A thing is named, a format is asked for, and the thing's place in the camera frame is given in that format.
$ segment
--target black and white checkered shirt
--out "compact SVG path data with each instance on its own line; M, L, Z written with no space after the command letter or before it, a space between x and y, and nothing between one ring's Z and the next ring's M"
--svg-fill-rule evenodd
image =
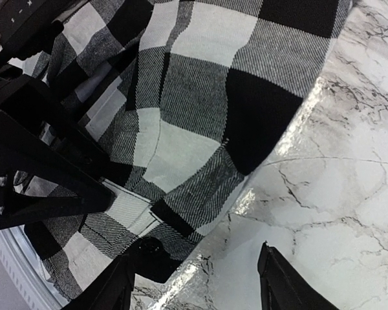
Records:
M141 238L163 282L225 215L308 94L350 0L92 0L25 63L109 153L105 213L25 226L76 298ZM42 137L53 141L52 130ZM34 178L27 193L66 195Z

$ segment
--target marble surface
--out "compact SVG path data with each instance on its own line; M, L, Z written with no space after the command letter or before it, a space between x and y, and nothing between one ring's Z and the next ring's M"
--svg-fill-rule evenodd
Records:
M388 309L388 0L354 4L313 91L233 209L133 310L261 309L264 241L339 309Z

